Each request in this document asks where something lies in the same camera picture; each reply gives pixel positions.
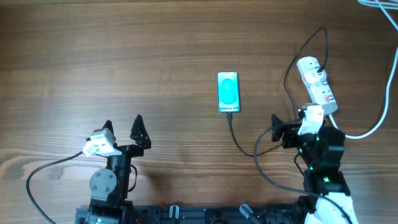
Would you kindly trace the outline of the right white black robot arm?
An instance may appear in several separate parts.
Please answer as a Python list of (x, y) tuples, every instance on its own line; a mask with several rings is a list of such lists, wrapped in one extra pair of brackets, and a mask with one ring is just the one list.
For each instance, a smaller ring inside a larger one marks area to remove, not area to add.
[(272, 141), (282, 140), (283, 148), (298, 150), (307, 169), (303, 174), (304, 191), (293, 206), (297, 223), (357, 223), (351, 192), (340, 171), (345, 152), (345, 134), (323, 123), (319, 131), (299, 134), (300, 123), (285, 123), (271, 116)]

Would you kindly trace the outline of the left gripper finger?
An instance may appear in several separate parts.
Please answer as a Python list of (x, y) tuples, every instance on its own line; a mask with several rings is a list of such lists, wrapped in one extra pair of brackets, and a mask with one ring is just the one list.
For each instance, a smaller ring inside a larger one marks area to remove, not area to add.
[(133, 122), (130, 138), (135, 141), (135, 144), (143, 149), (150, 149), (152, 142), (146, 131), (143, 117), (138, 114)]
[(102, 128), (107, 128), (112, 134), (114, 134), (114, 129), (113, 129), (113, 125), (112, 122), (110, 120), (107, 120)]

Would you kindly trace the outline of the turquoise Galaxy smartphone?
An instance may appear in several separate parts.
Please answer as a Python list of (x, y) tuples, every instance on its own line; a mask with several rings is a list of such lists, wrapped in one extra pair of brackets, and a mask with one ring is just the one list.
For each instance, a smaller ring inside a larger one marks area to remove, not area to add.
[(239, 78), (237, 72), (217, 73), (218, 111), (240, 112)]

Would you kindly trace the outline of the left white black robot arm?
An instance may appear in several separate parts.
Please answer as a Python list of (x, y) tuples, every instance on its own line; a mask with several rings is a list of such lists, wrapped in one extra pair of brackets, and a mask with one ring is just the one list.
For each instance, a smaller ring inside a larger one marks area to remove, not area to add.
[(136, 184), (129, 186), (130, 173), (136, 171), (133, 157), (142, 157), (151, 148), (151, 140), (141, 115), (137, 115), (130, 133), (133, 144), (119, 146), (113, 125), (107, 120), (86, 140), (82, 152), (86, 156), (106, 158), (106, 167), (96, 171), (90, 179), (91, 198), (87, 209), (76, 211), (75, 223), (140, 223), (133, 203), (127, 200)]

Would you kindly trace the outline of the white power strip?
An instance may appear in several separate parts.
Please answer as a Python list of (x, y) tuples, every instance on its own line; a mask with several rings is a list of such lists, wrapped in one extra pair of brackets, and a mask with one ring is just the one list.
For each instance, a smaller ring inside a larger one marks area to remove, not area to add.
[[(320, 64), (315, 57), (304, 57), (297, 61), (297, 68), (302, 77), (302, 74), (307, 70), (312, 70), (312, 69), (319, 70)], [(305, 85), (308, 94), (310, 95), (312, 103), (322, 105), (324, 109), (324, 115), (328, 116), (338, 109), (338, 105), (326, 78), (327, 78), (327, 73), (326, 77), (318, 83), (312, 85), (306, 85), (303, 82), (303, 84)]]

